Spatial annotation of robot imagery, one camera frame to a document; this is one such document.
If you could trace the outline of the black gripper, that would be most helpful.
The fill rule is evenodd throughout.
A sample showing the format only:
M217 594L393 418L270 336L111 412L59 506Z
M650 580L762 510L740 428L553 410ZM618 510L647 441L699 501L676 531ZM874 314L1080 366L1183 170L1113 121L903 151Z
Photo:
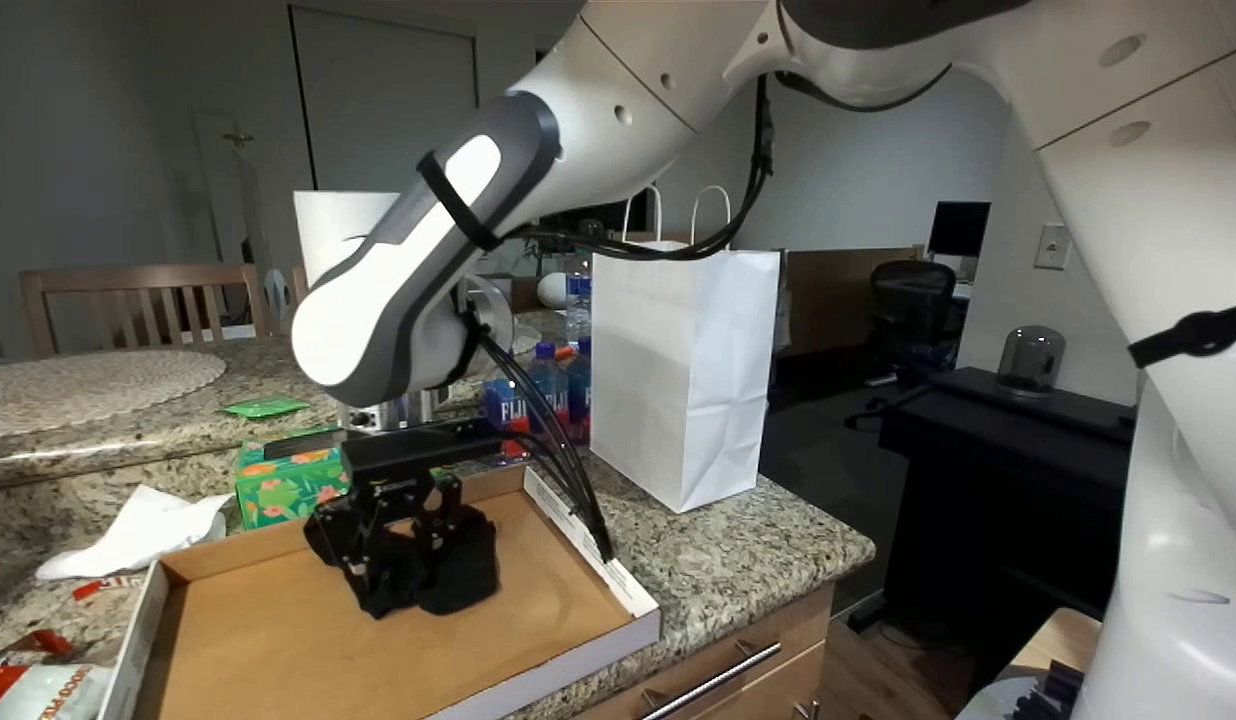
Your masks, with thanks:
M411 609L420 580L434 569L461 485L433 471L404 482L354 482L343 495L320 501L303 542L324 563L341 563L354 604L382 622Z

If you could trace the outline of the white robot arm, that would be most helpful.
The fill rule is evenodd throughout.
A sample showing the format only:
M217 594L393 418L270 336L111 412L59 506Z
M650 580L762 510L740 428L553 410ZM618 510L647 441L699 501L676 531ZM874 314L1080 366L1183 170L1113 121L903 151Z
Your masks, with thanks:
M290 318L343 406L433 387L507 234L644 191L740 88L892 113L987 84L1140 368L1121 560L1073 720L1236 720L1236 0L582 0Z

